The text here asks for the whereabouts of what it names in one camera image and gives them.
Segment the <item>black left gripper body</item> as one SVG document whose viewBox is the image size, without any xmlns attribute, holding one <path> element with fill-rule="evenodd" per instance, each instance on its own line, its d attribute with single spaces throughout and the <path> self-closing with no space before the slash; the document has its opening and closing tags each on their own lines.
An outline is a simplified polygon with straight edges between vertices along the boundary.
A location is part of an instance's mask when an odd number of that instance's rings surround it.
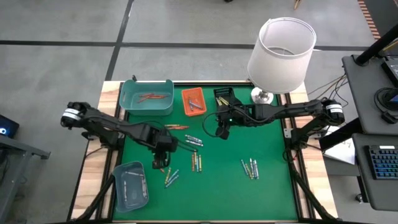
<svg viewBox="0 0 398 224">
<path fill-rule="evenodd" d="M 154 153 L 175 152 L 178 139 L 165 128 L 144 126 L 141 133 L 141 143 Z"/>
</svg>

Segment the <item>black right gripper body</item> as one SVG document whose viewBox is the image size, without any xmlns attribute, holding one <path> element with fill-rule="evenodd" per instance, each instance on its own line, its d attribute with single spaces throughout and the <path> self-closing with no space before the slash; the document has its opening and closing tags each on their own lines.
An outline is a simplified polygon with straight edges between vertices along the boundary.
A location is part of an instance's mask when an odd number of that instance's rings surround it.
<svg viewBox="0 0 398 224">
<path fill-rule="evenodd" d="M 215 136 L 227 140 L 232 126 L 255 127 L 254 104 L 244 105 L 237 98 L 230 105 L 216 107 L 218 127 Z"/>
</svg>

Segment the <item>large teal plastic bin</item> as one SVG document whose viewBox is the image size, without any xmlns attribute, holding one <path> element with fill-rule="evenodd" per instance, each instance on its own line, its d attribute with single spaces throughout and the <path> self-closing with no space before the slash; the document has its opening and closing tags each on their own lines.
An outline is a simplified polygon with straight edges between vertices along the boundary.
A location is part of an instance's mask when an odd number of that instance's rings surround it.
<svg viewBox="0 0 398 224">
<path fill-rule="evenodd" d="M 139 95 L 154 93 L 155 95 L 167 95 L 160 100 L 146 100 L 137 103 Z M 127 112 L 135 116 L 167 116 L 173 110 L 174 83 L 171 80 L 163 82 L 136 82 L 127 80 L 121 88 L 119 105 Z"/>
</svg>

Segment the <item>small blue-grey plastic bin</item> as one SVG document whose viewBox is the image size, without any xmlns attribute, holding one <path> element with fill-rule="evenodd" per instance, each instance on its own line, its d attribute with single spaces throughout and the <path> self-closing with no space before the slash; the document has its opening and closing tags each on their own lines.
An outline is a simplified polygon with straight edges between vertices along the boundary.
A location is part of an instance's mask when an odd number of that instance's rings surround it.
<svg viewBox="0 0 398 224">
<path fill-rule="evenodd" d="M 125 171 L 144 174 L 143 177 L 125 174 Z M 148 197 L 144 198 L 142 193 L 142 178 L 145 178 L 144 166 L 139 161 L 130 162 L 117 166 L 113 170 L 113 177 L 116 184 L 117 204 L 116 211 L 126 213 L 138 208 L 142 208 L 149 201 Z M 127 182 L 127 202 L 124 201 L 124 180 Z"/>
</svg>

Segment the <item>black mesh basket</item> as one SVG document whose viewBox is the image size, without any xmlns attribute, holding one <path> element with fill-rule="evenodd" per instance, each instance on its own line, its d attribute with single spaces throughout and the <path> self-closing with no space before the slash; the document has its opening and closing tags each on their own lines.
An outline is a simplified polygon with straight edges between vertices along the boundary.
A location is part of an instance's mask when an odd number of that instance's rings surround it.
<svg viewBox="0 0 398 224">
<path fill-rule="evenodd" d="M 226 101 L 229 102 L 229 105 L 233 102 L 233 100 L 236 99 L 234 95 L 234 90 L 232 87 L 224 87 L 224 88 L 218 88 L 213 90 L 214 97 L 215 97 L 215 102 L 216 102 L 216 107 L 220 107 L 218 104 L 216 98 L 222 97 Z"/>
</svg>

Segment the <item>orange mesh basket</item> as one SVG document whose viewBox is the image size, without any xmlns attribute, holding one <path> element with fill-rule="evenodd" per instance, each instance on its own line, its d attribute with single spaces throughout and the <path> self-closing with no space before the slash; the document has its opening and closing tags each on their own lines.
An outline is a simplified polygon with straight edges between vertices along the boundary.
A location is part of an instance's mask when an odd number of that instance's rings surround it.
<svg viewBox="0 0 398 224">
<path fill-rule="evenodd" d="M 194 103 L 202 106 L 203 110 L 199 110 L 193 107 L 193 111 L 191 111 L 188 99 L 191 99 Z M 188 117 L 198 116 L 206 113 L 206 103 L 203 89 L 201 87 L 182 90 L 182 100 L 184 112 Z"/>
</svg>

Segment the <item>green table mat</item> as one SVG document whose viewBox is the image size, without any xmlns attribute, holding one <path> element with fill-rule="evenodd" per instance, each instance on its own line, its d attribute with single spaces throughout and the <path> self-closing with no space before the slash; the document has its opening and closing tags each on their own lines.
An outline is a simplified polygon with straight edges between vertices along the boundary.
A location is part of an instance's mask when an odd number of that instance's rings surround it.
<svg viewBox="0 0 398 224">
<path fill-rule="evenodd" d="M 187 135 L 203 141 L 199 147 L 202 172 L 192 172 L 192 153 L 177 149 L 172 154 L 170 177 L 179 169 L 179 178 L 165 189 L 165 173 L 152 168 L 153 155 L 134 141 L 124 143 L 123 163 L 143 164 L 149 190 L 148 203 L 137 210 L 115 212 L 115 220 L 129 221 L 264 221 L 295 220 L 297 217 L 289 168 L 282 155 L 285 149 L 280 121 L 265 126 L 233 126 L 229 138 L 215 137 L 215 99 L 213 87 L 203 88 L 207 111 L 201 116 L 184 113 L 182 88 L 175 88 L 175 102 L 168 116 L 152 117 L 154 123 L 181 124 L 188 129 L 173 135 Z M 249 166 L 257 160 L 259 178 L 245 174 L 241 159 Z"/>
</svg>

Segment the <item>white-shade silver table lamp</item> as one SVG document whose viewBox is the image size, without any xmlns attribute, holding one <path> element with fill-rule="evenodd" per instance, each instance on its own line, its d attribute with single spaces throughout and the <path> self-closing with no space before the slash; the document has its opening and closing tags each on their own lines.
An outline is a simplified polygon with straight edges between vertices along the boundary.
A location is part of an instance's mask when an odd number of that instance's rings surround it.
<svg viewBox="0 0 398 224">
<path fill-rule="evenodd" d="M 296 90 L 307 74 L 317 41 L 308 23 L 293 17 L 269 19 L 259 30 L 247 71 L 255 104 L 270 104 L 275 95 Z"/>
</svg>

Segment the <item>black desk leg beam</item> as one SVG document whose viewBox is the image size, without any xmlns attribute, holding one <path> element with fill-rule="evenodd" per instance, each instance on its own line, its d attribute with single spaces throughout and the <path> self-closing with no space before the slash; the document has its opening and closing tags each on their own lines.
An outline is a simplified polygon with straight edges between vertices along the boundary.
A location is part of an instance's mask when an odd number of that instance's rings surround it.
<svg viewBox="0 0 398 224">
<path fill-rule="evenodd" d="M 331 134 L 324 136 L 319 140 L 320 147 L 323 151 L 351 138 L 354 133 L 362 133 L 362 125 L 359 118 L 356 118 Z"/>
</svg>

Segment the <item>white paper sheet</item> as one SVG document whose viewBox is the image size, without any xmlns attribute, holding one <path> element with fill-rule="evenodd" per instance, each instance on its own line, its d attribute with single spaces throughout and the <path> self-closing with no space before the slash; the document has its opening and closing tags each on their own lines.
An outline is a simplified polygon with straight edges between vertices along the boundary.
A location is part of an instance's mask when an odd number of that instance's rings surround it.
<svg viewBox="0 0 398 224">
<path fill-rule="evenodd" d="M 355 165 L 355 147 L 353 140 L 347 139 L 329 149 L 327 149 L 324 153 L 324 156 L 329 157 L 331 159 L 335 159 L 341 162 L 345 162 L 347 164 Z"/>
</svg>

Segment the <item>grey side desk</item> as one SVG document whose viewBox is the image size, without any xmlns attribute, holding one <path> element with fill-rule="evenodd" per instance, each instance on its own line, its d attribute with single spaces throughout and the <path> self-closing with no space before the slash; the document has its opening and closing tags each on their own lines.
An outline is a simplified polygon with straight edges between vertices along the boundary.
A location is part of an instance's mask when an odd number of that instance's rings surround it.
<svg viewBox="0 0 398 224">
<path fill-rule="evenodd" d="M 374 94 L 379 89 L 393 87 L 381 67 L 383 59 L 371 59 L 365 66 L 357 65 L 353 56 L 346 56 L 341 60 L 363 132 L 398 136 L 398 123 L 389 124 L 384 121 L 381 118 L 381 107 L 374 102 Z"/>
</svg>

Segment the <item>grey metal table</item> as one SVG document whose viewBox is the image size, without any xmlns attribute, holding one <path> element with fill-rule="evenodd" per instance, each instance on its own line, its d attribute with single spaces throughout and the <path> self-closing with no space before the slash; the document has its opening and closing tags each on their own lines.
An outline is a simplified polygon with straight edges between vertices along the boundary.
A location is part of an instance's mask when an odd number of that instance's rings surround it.
<svg viewBox="0 0 398 224">
<path fill-rule="evenodd" d="M 0 136 L 0 149 L 9 155 L 9 166 L 4 178 L 0 178 L 0 224 L 4 224 L 30 158 L 48 159 L 50 153 L 5 136 Z"/>
</svg>

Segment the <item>black device blue light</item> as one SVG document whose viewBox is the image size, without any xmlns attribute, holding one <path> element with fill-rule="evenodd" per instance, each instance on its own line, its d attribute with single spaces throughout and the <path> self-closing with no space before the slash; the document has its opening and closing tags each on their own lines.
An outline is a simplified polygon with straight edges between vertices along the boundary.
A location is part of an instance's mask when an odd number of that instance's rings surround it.
<svg viewBox="0 0 398 224">
<path fill-rule="evenodd" d="M 0 114 L 0 135 L 13 139 L 19 129 L 19 123 Z"/>
</svg>

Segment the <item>backlit black keyboard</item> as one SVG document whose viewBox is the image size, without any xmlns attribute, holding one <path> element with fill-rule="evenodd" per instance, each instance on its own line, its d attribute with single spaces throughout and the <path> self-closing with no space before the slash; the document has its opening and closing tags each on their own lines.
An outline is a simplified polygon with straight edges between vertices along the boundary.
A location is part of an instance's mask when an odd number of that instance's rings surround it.
<svg viewBox="0 0 398 224">
<path fill-rule="evenodd" d="M 398 180 L 398 146 L 365 146 L 373 179 Z"/>
</svg>

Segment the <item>black pole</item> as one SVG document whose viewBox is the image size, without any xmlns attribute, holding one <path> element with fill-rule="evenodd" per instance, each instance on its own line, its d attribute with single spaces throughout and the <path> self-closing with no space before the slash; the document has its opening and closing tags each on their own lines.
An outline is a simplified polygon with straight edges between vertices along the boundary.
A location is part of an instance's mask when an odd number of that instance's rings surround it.
<svg viewBox="0 0 398 224">
<path fill-rule="evenodd" d="M 398 24 L 386 32 L 380 39 L 375 41 L 367 50 L 365 50 L 361 55 L 354 59 L 354 62 L 363 66 L 368 61 L 376 56 L 382 49 L 391 44 L 396 38 L 398 38 Z"/>
</svg>

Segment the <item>grey keyboard desk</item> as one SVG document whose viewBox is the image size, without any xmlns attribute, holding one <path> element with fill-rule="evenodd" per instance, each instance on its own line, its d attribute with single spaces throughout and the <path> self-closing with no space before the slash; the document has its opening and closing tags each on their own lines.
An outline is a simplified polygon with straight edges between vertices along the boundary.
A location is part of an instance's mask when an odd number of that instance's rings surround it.
<svg viewBox="0 0 398 224">
<path fill-rule="evenodd" d="M 365 201 L 369 202 L 375 210 L 398 212 L 398 180 L 373 179 L 365 149 L 368 145 L 398 146 L 398 137 L 354 134 L 352 140 L 360 179 L 363 183 L 361 193 Z"/>
</svg>

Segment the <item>orange black striped strip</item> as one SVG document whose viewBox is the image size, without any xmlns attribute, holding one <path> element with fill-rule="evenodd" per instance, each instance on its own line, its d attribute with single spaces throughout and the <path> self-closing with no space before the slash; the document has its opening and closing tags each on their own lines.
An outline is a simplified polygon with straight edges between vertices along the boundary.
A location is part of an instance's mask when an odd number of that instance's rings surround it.
<svg viewBox="0 0 398 224">
<path fill-rule="evenodd" d="M 363 13 L 363 16 L 367 22 L 367 25 L 371 31 L 372 36 L 374 37 L 375 40 L 379 40 L 381 38 L 381 35 L 378 31 L 378 29 L 376 28 L 376 25 L 371 17 L 371 14 L 368 10 L 368 7 L 366 5 L 366 3 L 364 2 L 364 0 L 357 0 L 360 10 Z"/>
</svg>

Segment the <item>black table frame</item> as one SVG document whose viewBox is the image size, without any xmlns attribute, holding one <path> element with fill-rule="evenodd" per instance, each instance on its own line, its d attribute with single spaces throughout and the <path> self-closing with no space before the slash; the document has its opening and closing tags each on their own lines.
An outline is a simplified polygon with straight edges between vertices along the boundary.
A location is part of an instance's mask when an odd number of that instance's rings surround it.
<svg viewBox="0 0 398 224">
<path fill-rule="evenodd" d="M 181 87 L 182 90 L 195 88 L 197 86 L 197 82 L 178 82 L 176 83 L 175 87 Z M 252 86 L 246 82 L 202 82 L 200 83 L 200 87 L 203 89 L 206 86 L 211 86 L 214 89 L 217 88 L 224 88 L 224 87 L 232 87 L 234 90 L 235 95 L 243 102 L 249 101 L 249 95 L 251 92 Z M 280 121 L 282 126 L 282 134 L 283 128 L 285 126 L 284 121 Z M 80 176 L 78 179 L 78 185 L 75 190 L 75 195 L 72 200 L 71 209 L 69 211 L 69 218 L 75 219 L 78 218 L 87 208 L 87 206 L 94 200 L 96 194 L 100 191 L 100 188 L 105 183 L 105 178 L 109 176 L 113 169 L 121 164 L 127 164 L 122 162 L 122 156 L 124 152 L 124 143 L 128 138 L 124 138 L 121 141 L 121 147 L 119 149 L 113 151 L 105 151 L 101 149 L 99 146 L 98 141 L 91 141 L 88 143 L 86 148 L 86 152 L 88 153 L 88 157 L 84 160 L 83 165 L 81 167 Z M 297 217 L 295 220 L 264 220 L 264 221 L 188 221 L 188 220 L 159 220 L 159 221 L 146 221 L 146 220 L 138 220 L 138 221 L 129 221 L 129 220 L 115 220 L 113 215 L 116 211 L 116 192 L 114 187 L 111 187 L 103 199 L 99 201 L 98 208 L 95 210 L 93 217 L 99 220 L 106 219 L 113 222 L 239 222 L 239 223 L 246 223 L 246 222 L 294 222 L 297 221 L 299 218 L 303 217 L 310 217 L 313 215 L 308 209 L 307 201 L 305 196 L 300 189 L 300 187 L 294 182 L 290 174 L 290 180 L 292 184 L 292 190 L 294 194 L 295 206 Z"/>
</svg>

